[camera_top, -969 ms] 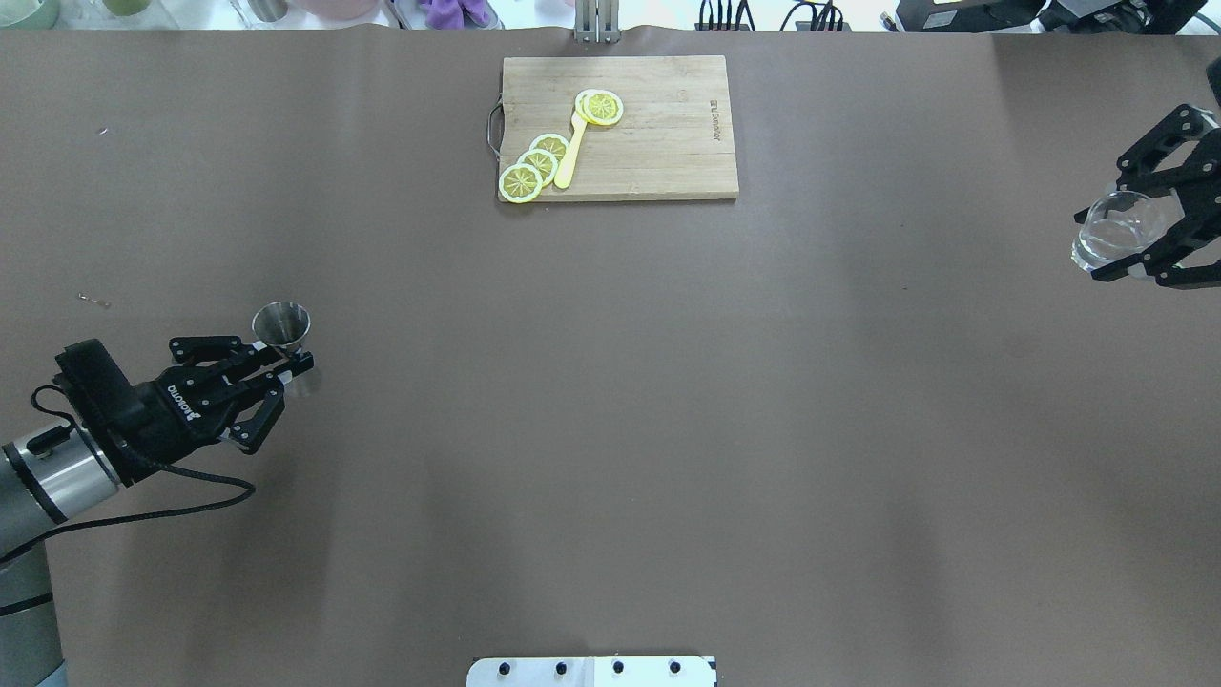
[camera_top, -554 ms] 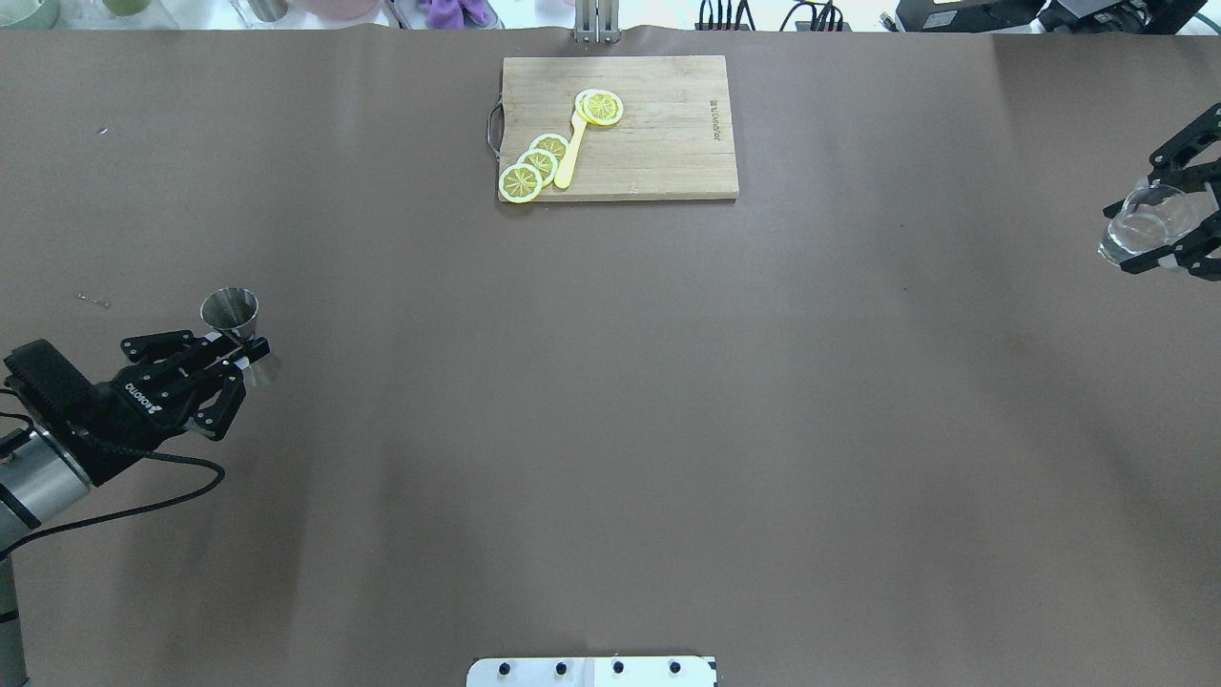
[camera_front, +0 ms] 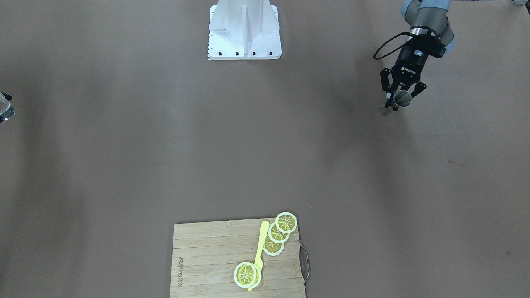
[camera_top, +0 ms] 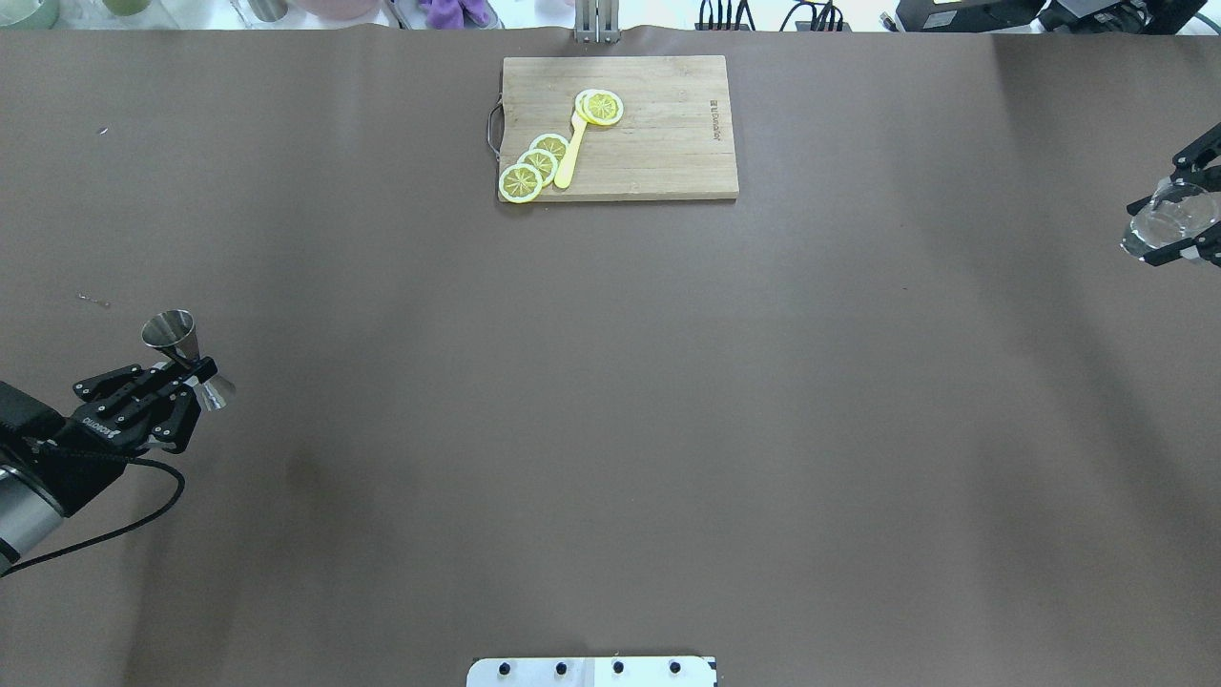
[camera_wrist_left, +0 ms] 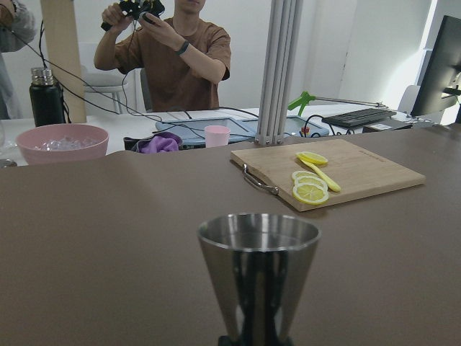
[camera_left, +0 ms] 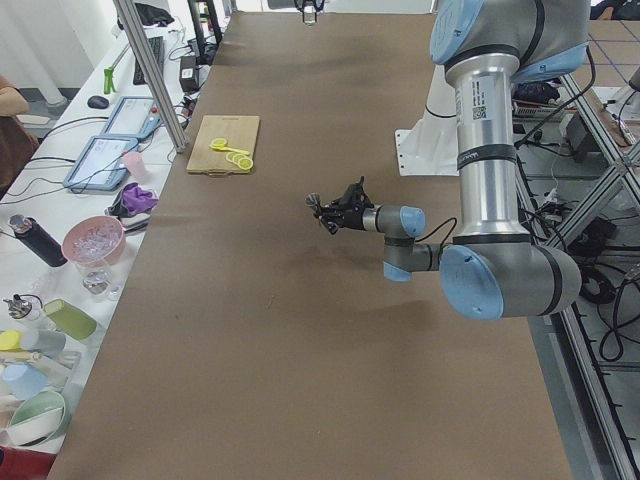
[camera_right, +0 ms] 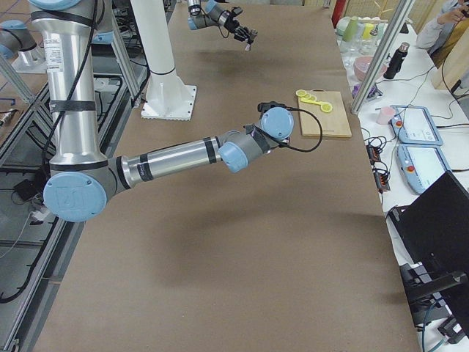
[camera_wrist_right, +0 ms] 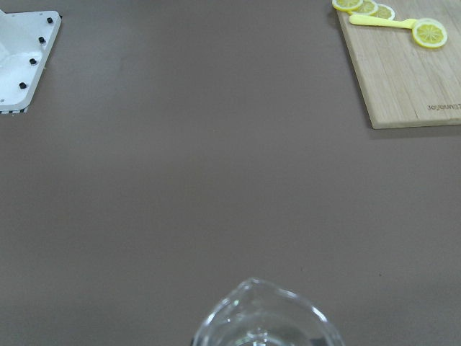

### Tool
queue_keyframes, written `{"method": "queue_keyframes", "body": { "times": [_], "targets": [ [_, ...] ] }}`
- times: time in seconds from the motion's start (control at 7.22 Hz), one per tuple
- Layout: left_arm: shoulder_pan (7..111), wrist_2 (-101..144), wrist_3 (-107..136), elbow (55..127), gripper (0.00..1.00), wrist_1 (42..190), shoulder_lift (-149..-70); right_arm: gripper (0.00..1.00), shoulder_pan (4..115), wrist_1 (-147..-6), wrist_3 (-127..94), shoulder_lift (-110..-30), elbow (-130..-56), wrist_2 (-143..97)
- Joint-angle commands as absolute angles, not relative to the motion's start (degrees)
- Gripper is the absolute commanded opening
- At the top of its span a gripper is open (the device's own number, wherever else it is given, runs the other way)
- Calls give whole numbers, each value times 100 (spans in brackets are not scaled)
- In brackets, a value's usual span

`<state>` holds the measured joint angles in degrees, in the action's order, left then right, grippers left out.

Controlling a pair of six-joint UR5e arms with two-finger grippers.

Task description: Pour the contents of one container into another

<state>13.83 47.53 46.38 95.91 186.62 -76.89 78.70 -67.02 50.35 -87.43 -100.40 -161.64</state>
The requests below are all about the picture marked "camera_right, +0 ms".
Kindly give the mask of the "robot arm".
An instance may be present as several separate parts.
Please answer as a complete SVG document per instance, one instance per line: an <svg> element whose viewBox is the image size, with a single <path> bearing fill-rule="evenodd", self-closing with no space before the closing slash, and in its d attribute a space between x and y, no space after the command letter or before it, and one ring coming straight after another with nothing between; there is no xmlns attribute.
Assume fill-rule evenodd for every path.
<svg viewBox="0 0 469 352"><path fill-rule="evenodd" d="M231 9L225 9L218 4L218 1L207 1L204 7L201 1L187 1L187 5L188 26L191 30L211 26L217 27L220 31L225 29L228 34L233 35L235 40L246 44L246 51L251 50L258 32L239 22L237 17L243 12L241 7L234 6Z"/></svg>
<svg viewBox="0 0 469 352"><path fill-rule="evenodd" d="M232 172L286 145L294 128L287 107L259 106L260 118L242 131L127 157L116 155L127 117L97 117L92 41L120 33L110 1L32 1L33 26L43 38L48 75L51 132L43 147L46 182L43 203L70 222L92 219L108 201L139 183L199 166L224 162Z"/></svg>

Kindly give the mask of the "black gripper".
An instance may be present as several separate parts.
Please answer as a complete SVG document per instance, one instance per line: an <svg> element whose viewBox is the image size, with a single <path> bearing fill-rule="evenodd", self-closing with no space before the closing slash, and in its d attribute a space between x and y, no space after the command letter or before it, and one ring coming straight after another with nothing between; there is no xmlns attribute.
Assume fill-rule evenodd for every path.
<svg viewBox="0 0 469 352"><path fill-rule="evenodd" d="M257 36L257 30L249 29L242 26L240 22L234 18L227 18L225 21L225 28L229 33L234 35L234 39L252 45Z"/></svg>

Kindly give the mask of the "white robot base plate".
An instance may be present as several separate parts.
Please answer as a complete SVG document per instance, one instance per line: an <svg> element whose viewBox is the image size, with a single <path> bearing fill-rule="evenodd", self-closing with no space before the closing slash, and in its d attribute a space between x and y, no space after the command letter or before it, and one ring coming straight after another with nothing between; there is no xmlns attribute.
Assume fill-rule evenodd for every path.
<svg viewBox="0 0 469 352"><path fill-rule="evenodd" d="M176 86L169 89L163 83L149 85L146 102L141 111L144 119L189 121L192 117L197 87L193 85Z"/></svg>

